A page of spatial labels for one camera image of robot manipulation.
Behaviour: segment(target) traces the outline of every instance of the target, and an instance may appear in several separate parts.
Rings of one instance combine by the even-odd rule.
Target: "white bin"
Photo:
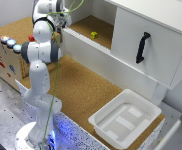
[[[161,109],[124,90],[89,118],[96,133],[117,149],[127,149],[160,115]]]

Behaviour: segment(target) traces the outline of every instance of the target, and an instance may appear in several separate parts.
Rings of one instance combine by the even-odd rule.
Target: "cable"
[[[72,2],[72,4],[71,4],[71,6],[70,6],[68,12],[54,12],[54,13],[49,13],[49,14],[47,14],[47,17],[48,17],[49,15],[51,15],[51,14],[61,14],[61,13],[63,14],[63,13],[67,13],[67,18],[66,18],[66,20],[67,20],[67,19],[68,19],[68,16],[69,16],[69,13],[71,13],[71,12],[77,10],[79,7],[81,7],[81,5],[83,4],[83,2],[84,2],[84,0],[82,0],[81,3],[79,4],[79,6],[77,6],[75,9],[70,10],[70,9],[72,9],[73,4],[75,3],[75,0],[73,0],[73,2]],[[53,34],[53,36],[54,36],[54,38],[55,38],[55,42],[57,43],[56,35],[55,35],[54,31],[53,31],[52,26],[49,24],[48,21],[47,21],[47,24],[49,25],[49,27],[50,27],[50,29],[51,29],[51,31],[52,31],[52,34]],[[47,128],[48,128],[48,124],[49,124],[49,118],[50,118],[50,116],[51,116],[52,107],[53,107],[53,103],[54,103],[54,98],[55,98],[55,94],[56,94],[56,90],[57,90],[58,71],[59,71],[59,61],[57,62],[55,89],[54,89],[53,98],[52,98],[52,102],[51,102],[51,106],[50,106],[49,116],[48,116],[48,119],[47,119],[47,124],[46,124],[46,128],[45,128],[44,138],[43,138],[43,142],[42,142],[42,150],[43,150],[43,148],[44,148],[44,142],[45,142],[45,136],[46,136]]]

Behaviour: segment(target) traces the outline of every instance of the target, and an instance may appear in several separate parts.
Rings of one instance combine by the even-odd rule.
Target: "cabinet door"
[[[136,56],[144,33],[144,61],[137,64]],[[182,34],[150,20],[118,8],[111,54],[170,86],[182,58]]]

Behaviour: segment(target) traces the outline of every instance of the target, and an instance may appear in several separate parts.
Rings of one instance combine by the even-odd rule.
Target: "yellow sponge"
[[[91,33],[91,38],[92,38],[92,39],[98,38],[98,33],[97,33],[97,32],[92,32],[92,33]]]

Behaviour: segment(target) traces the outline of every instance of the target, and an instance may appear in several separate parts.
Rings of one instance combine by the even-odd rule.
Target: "door handle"
[[[142,37],[138,49],[138,54],[136,57],[136,63],[139,64],[144,60],[144,57],[142,56],[143,51],[144,51],[144,46],[145,46],[145,40],[148,39],[151,35],[147,32],[144,32],[144,36]]]

